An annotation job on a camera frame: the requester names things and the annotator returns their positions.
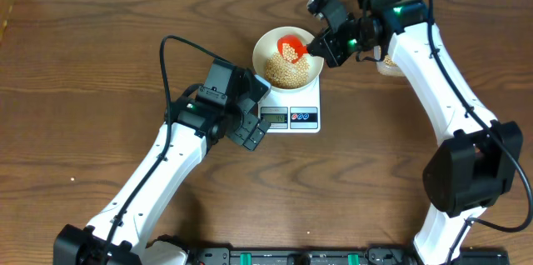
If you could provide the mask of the red plastic measuring scoop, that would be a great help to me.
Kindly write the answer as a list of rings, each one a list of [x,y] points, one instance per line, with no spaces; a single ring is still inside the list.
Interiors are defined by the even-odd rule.
[[[307,46],[294,35],[286,35],[277,41],[277,49],[281,56],[291,63],[297,63],[305,54],[308,54]]]

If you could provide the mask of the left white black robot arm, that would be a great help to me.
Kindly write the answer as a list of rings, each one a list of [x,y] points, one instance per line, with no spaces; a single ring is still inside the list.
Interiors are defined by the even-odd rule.
[[[167,103],[148,154],[116,197],[86,227],[66,225],[53,244],[56,264],[185,264],[189,252],[150,236],[187,175],[228,138],[248,151],[269,122],[254,114],[270,83],[247,68],[215,60],[203,83]]]

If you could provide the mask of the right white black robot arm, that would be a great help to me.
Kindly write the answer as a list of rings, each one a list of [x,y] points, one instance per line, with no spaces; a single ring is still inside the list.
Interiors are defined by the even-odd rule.
[[[339,0],[309,0],[326,21],[307,52],[337,68],[348,58],[365,62],[372,49],[399,67],[430,119],[438,148],[422,180],[430,208],[413,239],[412,261],[464,264],[460,247],[483,212],[523,178],[523,136],[499,122],[472,92],[442,42],[432,0],[357,0],[361,16]]]

